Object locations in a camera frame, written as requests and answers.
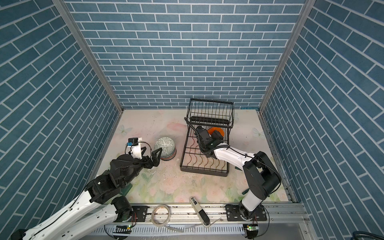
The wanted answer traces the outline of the black wire dish rack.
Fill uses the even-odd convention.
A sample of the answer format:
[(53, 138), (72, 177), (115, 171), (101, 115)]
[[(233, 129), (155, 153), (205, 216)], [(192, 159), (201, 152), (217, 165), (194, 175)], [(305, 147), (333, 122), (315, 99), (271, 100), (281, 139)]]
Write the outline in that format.
[(218, 160), (214, 149), (228, 145), (234, 126), (233, 102), (190, 99), (187, 115), (187, 137), (180, 170), (187, 173), (227, 177), (229, 164)]

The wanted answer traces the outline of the orange plastic bowl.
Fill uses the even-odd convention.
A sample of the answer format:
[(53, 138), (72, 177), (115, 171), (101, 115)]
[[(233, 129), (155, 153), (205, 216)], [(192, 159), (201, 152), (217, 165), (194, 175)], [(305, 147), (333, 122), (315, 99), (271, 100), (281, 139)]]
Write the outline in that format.
[(221, 139), (223, 139), (225, 136), (224, 130), (219, 127), (211, 127), (210, 129), (208, 129), (208, 133), (211, 136), (221, 136)]

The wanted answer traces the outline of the green patterned ceramic bowl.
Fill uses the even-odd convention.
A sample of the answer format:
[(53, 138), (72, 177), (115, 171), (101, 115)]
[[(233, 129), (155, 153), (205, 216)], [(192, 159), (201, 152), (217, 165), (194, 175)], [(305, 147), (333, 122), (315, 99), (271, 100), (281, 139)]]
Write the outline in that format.
[(176, 150), (176, 145), (173, 139), (169, 137), (159, 138), (155, 143), (155, 149), (162, 149), (161, 156), (166, 157), (172, 155)]

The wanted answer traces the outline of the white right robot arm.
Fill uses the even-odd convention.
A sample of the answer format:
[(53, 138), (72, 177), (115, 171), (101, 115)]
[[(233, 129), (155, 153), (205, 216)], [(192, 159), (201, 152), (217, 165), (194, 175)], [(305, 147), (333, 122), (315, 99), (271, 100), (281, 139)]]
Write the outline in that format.
[(239, 212), (245, 220), (255, 217), (255, 209), (280, 187), (282, 178), (269, 157), (259, 151), (256, 154), (240, 151), (223, 141), (223, 136), (198, 126), (193, 128), (201, 153), (206, 157), (225, 161), (243, 171), (248, 192), (239, 203)]

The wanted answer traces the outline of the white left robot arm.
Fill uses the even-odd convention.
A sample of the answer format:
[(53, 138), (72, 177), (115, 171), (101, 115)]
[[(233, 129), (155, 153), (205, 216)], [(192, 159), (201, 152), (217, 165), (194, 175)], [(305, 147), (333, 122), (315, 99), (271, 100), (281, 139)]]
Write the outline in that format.
[(157, 167), (162, 149), (135, 158), (124, 154), (110, 162), (110, 170), (90, 181), (85, 189), (54, 215), (28, 230), (20, 229), (12, 240), (79, 240), (95, 229), (115, 221), (137, 223), (137, 214), (125, 196), (119, 196), (142, 169)]

